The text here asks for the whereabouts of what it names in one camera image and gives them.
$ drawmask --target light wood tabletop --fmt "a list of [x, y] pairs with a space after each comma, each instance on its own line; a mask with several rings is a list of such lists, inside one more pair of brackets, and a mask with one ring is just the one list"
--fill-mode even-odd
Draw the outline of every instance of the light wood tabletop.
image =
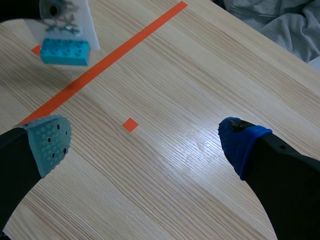
[[[177, 3], [90, 0], [101, 46], [91, 64]], [[218, 124], [239, 117], [320, 159], [320, 73], [209, 0], [185, 3], [54, 111], [71, 123], [71, 147], [15, 210], [12, 240], [276, 239]], [[44, 65], [35, 45], [23, 21], [0, 25], [1, 133], [81, 75]]]

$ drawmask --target lego brick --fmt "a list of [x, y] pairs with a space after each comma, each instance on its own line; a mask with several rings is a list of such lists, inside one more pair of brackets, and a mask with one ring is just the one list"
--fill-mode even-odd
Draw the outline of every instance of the lego brick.
[[45, 64], [87, 66], [90, 47], [87, 41], [45, 38], [40, 58]]

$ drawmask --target gray hoodie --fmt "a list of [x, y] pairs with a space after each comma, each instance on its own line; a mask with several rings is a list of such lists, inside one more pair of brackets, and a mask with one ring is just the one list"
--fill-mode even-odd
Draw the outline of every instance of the gray hoodie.
[[232, 15], [306, 63], [320, 56], [320, 0], [220, 0]]

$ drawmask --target orange tape square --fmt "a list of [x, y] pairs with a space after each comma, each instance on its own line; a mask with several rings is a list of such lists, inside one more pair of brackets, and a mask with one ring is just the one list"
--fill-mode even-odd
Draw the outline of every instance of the orange tape square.
[[131, 117], [122, 124], [122, 127], [131, 133], [136, 127], [138, 127], [138, 123], [136, 123]]

